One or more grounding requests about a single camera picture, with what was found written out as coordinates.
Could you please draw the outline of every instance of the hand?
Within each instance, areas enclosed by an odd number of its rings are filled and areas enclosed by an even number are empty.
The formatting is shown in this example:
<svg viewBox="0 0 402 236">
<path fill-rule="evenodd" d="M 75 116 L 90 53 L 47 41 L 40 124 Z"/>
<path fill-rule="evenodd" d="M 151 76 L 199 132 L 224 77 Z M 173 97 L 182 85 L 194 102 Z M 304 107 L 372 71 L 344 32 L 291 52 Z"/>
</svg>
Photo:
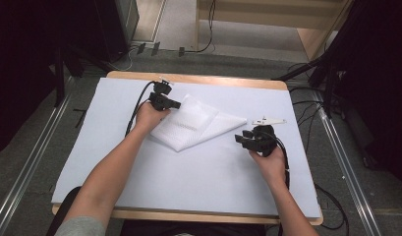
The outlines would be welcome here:
<svg viewBox="0 0 402 236">
<path fill-rule="evenodd" d="M 284 155 L 280 147 L 276 147 L 267 157 L 261 156 L 252 150 L 250 150 L 249 153 L 258 164 L 261 174 L 268 184 L 274 181 L 285 181 Z"/>
<path fill-rule="evenodd" d="M 150 102 L 144 102 L 140 104 L 140 109 L 136 117 L 136 127 L 134 129 L 141 129 L 145 134 L 148 134 L 169 113 L 169 109 L 157 111 L 152 107 Z"/>
</svg>

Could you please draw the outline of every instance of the white board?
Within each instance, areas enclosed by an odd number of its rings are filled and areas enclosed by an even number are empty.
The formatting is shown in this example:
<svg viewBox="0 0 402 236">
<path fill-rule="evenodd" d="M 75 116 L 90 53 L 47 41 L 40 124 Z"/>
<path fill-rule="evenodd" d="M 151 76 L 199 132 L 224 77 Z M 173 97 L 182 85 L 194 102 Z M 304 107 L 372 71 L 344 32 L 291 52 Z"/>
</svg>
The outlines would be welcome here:
<svg viewBox="0 0 402 236">
<path fill-rule="evenodd" d="M 62 203 L 73 188 L 81 186 L 96 163 L 124 138 L 146 84 L 147 81 L 140 80 L 100 80 L 57 182 L 52 203 Z M 251 130 L 252 121 L 265 115 L 287 121 L 273 128 L 287 149 L 290 191 L 306 217 L 320 217 L 316 190 L 287 90 L 176 83 L 168 97 L 180 101 L 186 94 L 222 112 L 245 117 L 248 124 L 179 152 L 147 137 L 117 207 L 277 215 L 258 166 L 234 138 L 242 130 Z"/>
</svg>

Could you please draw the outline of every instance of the white towel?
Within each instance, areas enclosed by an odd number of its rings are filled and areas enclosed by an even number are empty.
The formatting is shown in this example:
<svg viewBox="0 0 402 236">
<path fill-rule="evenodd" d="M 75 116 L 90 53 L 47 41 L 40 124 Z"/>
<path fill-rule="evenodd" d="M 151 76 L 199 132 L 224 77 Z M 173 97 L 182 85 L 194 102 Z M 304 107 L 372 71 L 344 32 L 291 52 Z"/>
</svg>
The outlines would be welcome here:
<svg viewBox="0 0 402 236">
<path fill-rule="evenodd" d="M 179 110 L 170 113 L 151 134 L 176 151 L 210 140 L 247 123 L 186 95 Z"/>
</svg>

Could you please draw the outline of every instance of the gray sleeve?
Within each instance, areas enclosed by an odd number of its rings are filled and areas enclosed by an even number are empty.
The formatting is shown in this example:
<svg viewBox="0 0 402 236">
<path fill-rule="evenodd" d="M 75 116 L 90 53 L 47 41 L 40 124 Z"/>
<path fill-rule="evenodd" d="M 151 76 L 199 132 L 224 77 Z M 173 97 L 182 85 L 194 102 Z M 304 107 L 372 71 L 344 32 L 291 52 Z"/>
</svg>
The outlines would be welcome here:
<svg viewBox="0 0 402 236">
<path fill-rule="evenodd" d="M 103 236 L 105 228 L 102 223 L 89 216 L 79 216 L 63 222 L 56 236 Z"/>
</svg>

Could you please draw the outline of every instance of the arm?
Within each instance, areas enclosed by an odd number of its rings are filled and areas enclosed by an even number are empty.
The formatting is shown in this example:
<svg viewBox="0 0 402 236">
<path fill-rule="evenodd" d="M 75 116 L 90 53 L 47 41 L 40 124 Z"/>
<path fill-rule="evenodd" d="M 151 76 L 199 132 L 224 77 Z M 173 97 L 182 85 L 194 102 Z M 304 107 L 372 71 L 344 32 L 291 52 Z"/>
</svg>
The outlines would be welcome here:
<svg viewBox="0 0 402 236">
<path fill-rule="evenodd" d="M 137 114 L 136 126 L 93 168 L 64 221 L 77 216 L 91 216 L 107 227 L 112 209 L 127 183 L 145 136 L 168 113 L 169 110 L 154 110 L 147 102 L 142 104 Z"/>
<path fill-rule="evenodd" d="M 250 156 L 258 164 L 274 197 L 284 235 L 317 235 L 286 187 L 284 156 L 280 147 L 277 147 L 268 157 L 262 157 L 251 150 Z"/>
</svg>

